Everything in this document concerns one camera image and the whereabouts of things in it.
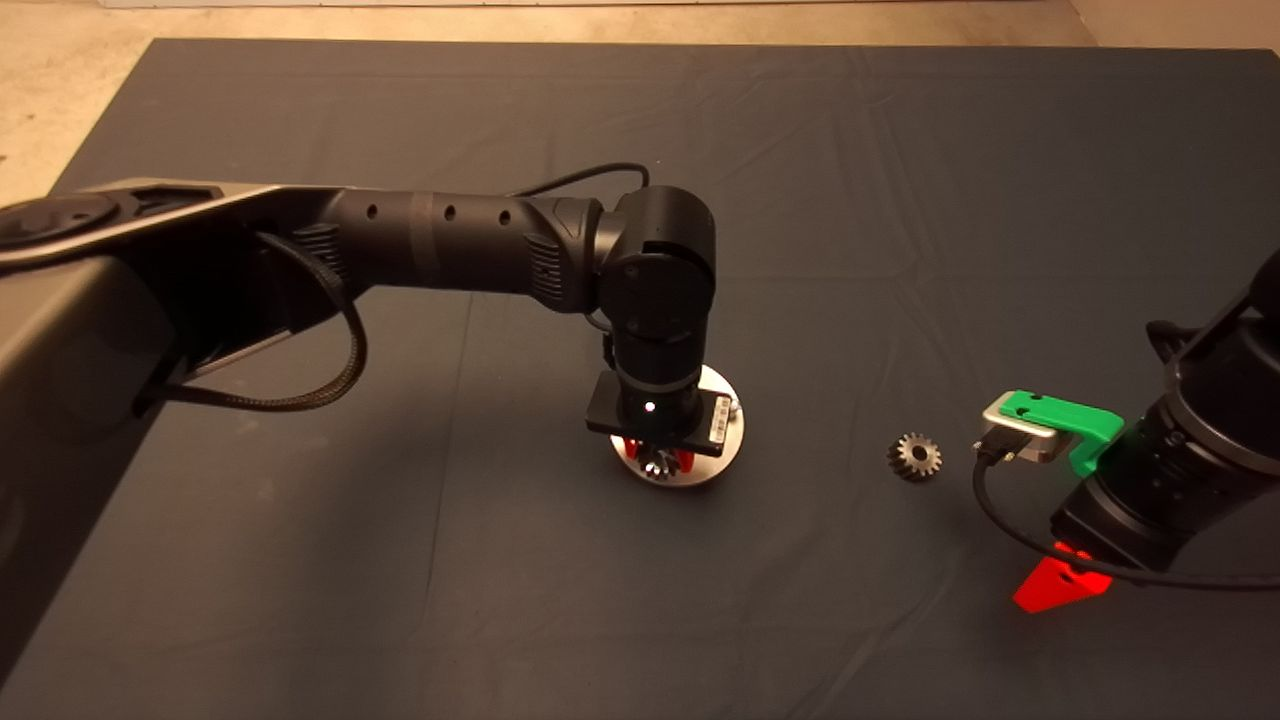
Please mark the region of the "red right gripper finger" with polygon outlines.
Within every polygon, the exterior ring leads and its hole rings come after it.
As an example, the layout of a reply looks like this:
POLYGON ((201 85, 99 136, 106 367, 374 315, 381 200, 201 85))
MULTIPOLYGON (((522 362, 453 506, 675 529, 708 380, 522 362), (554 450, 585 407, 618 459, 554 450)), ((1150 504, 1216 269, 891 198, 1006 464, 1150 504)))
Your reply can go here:
POLYGON ((1024 612, 1044 612, 1102 596, 1112 583, 1110 575, 1046 555, 1014 591, 1012 602, 1024 612))

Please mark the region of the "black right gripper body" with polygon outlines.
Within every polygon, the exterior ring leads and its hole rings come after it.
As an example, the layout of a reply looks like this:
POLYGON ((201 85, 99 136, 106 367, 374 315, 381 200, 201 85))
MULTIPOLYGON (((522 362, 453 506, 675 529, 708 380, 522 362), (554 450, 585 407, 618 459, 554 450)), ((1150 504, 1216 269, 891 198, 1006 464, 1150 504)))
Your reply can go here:
POLYGON ((1233 437, 1179 400, 1155 402, 1053 512, 1053 538, 1096 560, 1170 569, 1197 534, 1277 489, 1277 428, 1239 428, 1233 437))

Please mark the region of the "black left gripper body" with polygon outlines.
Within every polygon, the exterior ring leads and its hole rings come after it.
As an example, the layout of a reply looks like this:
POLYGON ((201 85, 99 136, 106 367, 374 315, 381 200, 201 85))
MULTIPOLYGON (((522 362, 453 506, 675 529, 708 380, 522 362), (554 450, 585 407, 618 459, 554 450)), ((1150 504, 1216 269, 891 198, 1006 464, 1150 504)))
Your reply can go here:
POLYGON ((620 373, 602 373, 585 421, 596 433, 719 457, 730 438, 731 404, 728 395, 696 386, 658 393, 631 386, 620 373))

